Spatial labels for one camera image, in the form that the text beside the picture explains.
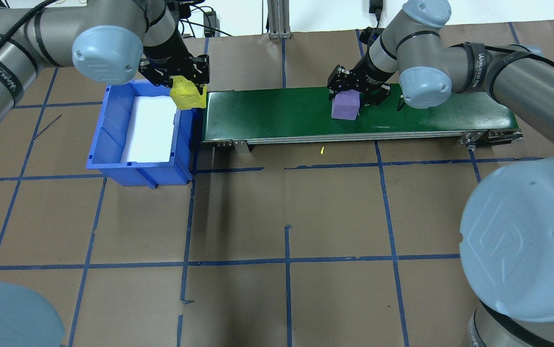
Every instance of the green conveyor belt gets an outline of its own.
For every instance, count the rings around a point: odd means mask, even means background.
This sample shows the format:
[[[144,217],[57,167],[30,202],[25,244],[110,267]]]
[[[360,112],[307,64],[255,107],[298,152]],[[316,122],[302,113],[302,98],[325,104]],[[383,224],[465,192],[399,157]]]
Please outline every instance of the green conveyor belt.
[[[514,115],[485,93],[453,94],[426,110],[397,112],[401,88],[380,106],[365,106],[355,121],[330,118],[326,88],[214,92],[208,95],[204,144],[247,140],[288,143],[456,136],[468,130],[517,129]]]

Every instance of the robotic arm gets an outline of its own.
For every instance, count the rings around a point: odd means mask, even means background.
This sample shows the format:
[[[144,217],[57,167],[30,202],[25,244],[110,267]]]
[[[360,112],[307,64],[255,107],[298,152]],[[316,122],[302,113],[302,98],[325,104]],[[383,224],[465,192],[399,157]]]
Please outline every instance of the robotic arm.
[[[208,56],[193,57],[186,48],[177,1],[90,0],[85,7],[44,9],[52,2],[0,9],[0,121],[46,67],[75,66],[113,85],[130,81],[138,70],[168,88],[173,76],[182,76],[203,93]]]
[[[441,105],[451,93],[487,92],[554,143],[554,62],[515,44],[445,48],[438,32],[450,16],[447,0],[409,0],[384,31],[371,33],[377,38],[352,70],[335,68],[329,99],[357,90],[364,104],[379,103],[390,92],[383,84],[399,70],[413,108]]]

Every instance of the yellow foam block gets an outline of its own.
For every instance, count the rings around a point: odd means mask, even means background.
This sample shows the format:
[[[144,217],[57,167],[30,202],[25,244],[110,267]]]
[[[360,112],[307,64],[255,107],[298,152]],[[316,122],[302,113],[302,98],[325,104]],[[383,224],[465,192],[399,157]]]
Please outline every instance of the yellow foam block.
[[[193,82],[182,76],[172,77],[169,96],[180,110],[189,110],[194,107],[206,108],[206,86],[200,94]]]

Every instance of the purple foam cube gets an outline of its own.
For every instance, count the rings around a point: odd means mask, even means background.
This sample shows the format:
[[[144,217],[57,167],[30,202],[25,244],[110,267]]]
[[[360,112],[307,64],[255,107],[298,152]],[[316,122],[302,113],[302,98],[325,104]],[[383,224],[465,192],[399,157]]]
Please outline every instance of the purple foam cube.
[[[360,93],[346,90],[332,99],[332,119],[356,120],[360,108]]]

